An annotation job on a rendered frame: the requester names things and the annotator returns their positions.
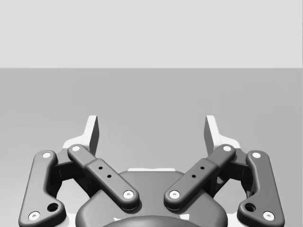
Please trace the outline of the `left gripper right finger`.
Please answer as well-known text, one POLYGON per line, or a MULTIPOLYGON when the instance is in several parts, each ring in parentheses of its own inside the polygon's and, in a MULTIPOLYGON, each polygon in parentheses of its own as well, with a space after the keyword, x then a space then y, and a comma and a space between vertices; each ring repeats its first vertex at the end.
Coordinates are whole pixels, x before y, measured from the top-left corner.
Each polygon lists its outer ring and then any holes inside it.
POLYGON ((233 179, 240 181, 246 199, 237 209, 238 221, 247 227, 285 227, 269 155, 242 151, 238 141, 220 134, 213 115, 205 118, 204 139, 208 156, 200 159, 164 193, 164 205, 180 210, 200 191, 215 196, 233 179))

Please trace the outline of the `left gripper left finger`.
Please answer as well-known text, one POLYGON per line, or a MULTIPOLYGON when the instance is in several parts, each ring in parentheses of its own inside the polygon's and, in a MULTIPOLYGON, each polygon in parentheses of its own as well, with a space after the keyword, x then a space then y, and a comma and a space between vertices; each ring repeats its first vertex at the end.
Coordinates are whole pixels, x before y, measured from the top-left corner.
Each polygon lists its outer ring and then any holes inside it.
POLYGON ((63 223, 67 212, 57 194, 62 182, 69 179, 75 179, 89 196, 101 189, 122 210, 138 207, 138 191, 95 156, 98 139, 98 118, 91 115, 83 134, 65 141, 59 153, 52 150, 36 153, 18 218, 19 227, 56 227, 63 223))

